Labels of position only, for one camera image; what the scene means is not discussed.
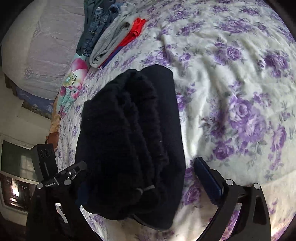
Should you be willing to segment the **navy blue pants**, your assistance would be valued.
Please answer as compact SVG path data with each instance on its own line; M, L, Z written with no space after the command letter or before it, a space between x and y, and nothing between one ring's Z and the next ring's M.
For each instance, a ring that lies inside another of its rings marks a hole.
M78 203L106 219L168 230L186 168L172 71L127 70L84 103L81 117L75 160L87 170Z

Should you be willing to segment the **orange brown quilt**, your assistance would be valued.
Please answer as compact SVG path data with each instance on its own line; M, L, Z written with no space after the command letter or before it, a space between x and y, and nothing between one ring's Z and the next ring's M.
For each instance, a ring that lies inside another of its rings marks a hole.
M53 103L53 112L51 118L51 125L49 129L49 134L46 136L46 144L52 144L54 150L58 147L59 140L59 125L60 125L60 114L57 112L57 102L58 97L55 98Z

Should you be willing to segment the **blue patterned cloth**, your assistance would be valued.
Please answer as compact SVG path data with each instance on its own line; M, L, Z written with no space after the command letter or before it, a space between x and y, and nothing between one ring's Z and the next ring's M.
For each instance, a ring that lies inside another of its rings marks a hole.
M41 115L45 118L51 119L53 113L53 100L44 99L35 95L32 95L19 87L16 87L17 97L23 101L22 107Z

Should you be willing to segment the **folded floral turquoise blanket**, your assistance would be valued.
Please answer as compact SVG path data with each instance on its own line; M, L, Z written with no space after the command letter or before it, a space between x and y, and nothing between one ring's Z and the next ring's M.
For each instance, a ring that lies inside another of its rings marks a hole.
M88 64L86 56L79 56L76 53L63 78L58 94L56 109L58 114L65 115L72 103L78 98L87 72Z

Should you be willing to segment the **folded grey pants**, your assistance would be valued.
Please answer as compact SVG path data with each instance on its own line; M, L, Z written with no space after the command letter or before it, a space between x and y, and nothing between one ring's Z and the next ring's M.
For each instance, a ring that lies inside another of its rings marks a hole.
M91 67L99 67L108 58L119 43L128 35L137 17L138 13L135 4L124 3L120 7L118 16L102 33L92 50L89 57Z

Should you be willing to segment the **folded blue jeans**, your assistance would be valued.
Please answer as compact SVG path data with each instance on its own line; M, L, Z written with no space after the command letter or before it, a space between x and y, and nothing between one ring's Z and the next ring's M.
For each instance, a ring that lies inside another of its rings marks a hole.
M81 56L89 57L91 52L104 32L104 30L113 22L120 12L120 7L123 2L119 1L112 4L108 13L104 13L101 8L97 8L88 26L84 28L83 33L79 39L76 53Z

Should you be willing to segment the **folded dark green pants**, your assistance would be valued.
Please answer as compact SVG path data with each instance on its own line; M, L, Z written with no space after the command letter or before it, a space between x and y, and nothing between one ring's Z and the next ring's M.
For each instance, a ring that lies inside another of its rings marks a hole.
M84 28L90 23L97 8L101 8L104 13L108 13L109 7L116 3L116 0L85 0L84 1Z

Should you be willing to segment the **folded red blue garment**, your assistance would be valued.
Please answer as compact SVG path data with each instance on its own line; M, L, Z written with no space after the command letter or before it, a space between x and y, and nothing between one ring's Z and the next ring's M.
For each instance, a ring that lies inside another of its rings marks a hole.
M143 26L146 23L146 19L141 19L141 18L136 18L133 22L132 29L130 32L127 34L127 36L119 43L116 45L116 48L109 54L107 55L107 58L103 61L102 64L99 65L98 68L103 68L107 65L107 63L127 44L132 42L134 39L136 39L142 32Z

